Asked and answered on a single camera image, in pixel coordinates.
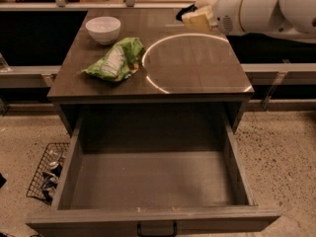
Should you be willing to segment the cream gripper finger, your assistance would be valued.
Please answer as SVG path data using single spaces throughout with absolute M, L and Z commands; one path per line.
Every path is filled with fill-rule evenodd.
M 212 14 L 208 11 L 190 12 L 182 16 L 186 28 L 198 32 L 210 32 L 212 30 Z
M 213 7 L 218 0 L 197 0 L 195 7 L 198 10 L 205 9 L 206 11 L 213 11 Z

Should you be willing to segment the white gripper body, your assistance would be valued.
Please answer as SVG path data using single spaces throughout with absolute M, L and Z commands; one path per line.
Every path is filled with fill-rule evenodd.
M 243 0 L 217 0 L 213 15 L 218 28 L 227 36 L 244 36 L 241 24 L 241 7 Z

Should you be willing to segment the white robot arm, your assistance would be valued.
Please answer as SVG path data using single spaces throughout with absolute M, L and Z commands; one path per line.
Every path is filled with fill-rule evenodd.
M 316 0 L 197 0 L 176 19 L 193 31 L 316 42 Z

